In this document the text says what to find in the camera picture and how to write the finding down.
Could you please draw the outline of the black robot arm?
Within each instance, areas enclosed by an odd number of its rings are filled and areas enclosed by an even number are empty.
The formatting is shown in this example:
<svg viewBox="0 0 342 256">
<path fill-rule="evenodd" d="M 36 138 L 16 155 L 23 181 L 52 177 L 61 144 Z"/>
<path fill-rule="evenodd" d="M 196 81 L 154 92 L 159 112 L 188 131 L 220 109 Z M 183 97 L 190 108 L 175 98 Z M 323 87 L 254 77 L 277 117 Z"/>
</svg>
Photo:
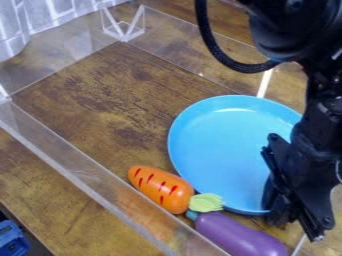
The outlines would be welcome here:
<svg viewBox="0 0 342 256">
<path fill-rule="evenodd" d="M 259 51 L 297 62 L 307 75 L 306 107 L 289 139 L 271 133 L 262 204 L 271 225 L 299 222 L 315 242 L 334 228 L 331 191 L 342 183 L 342 0 L 238 0 Z"/>
</svg>

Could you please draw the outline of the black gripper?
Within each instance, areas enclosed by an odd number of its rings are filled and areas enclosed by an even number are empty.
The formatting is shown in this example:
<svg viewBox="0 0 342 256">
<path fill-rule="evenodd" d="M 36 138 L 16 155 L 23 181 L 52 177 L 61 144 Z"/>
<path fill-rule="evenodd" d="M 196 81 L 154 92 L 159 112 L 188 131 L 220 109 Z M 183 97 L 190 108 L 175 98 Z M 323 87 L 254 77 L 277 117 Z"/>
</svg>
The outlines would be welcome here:
<svg viewBox="0 0 342 256">
<path fill-rule="evenodd" d="M 267 141 L 261 152 L 270 169 L 262 195 L 262 207 L 270 210 L 266 222 L 281 227 L 298 221 L 309 240 L 318 242 L 335 226 L 331 192 L 342 183 L 342 159 L 318 151 L 298 128 L 291 142 L 277 133 Z"/>
</svg>

